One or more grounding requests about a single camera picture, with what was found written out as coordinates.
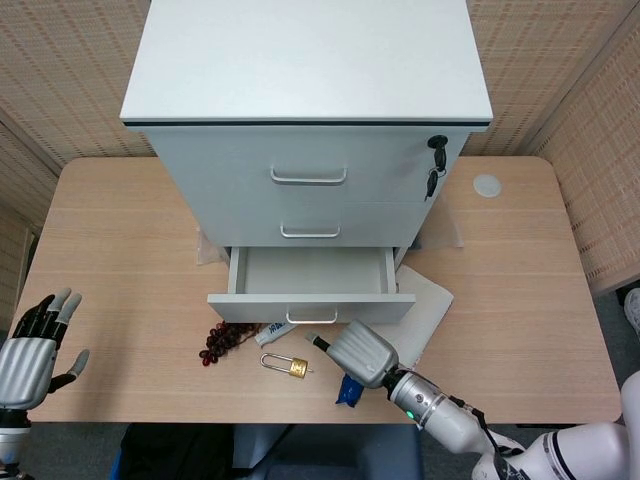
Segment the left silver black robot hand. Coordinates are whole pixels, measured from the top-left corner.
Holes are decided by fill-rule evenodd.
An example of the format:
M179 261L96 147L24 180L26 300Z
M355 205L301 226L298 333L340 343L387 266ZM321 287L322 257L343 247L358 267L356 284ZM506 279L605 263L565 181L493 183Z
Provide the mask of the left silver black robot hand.
M69 288L50 294L28 309L1 348L1 408L29 411L47 395L74 382L90 351L79 352L66 372L53 374L57 355L82 295Z

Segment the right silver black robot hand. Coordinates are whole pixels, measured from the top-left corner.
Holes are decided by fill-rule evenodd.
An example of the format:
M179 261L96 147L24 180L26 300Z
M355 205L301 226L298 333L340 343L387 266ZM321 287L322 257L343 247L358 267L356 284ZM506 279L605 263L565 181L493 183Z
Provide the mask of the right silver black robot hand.
M365 388L382 387L384 377L399 365L395 348L357 320L349 323L332 343L314 332L307 333L305 338Z

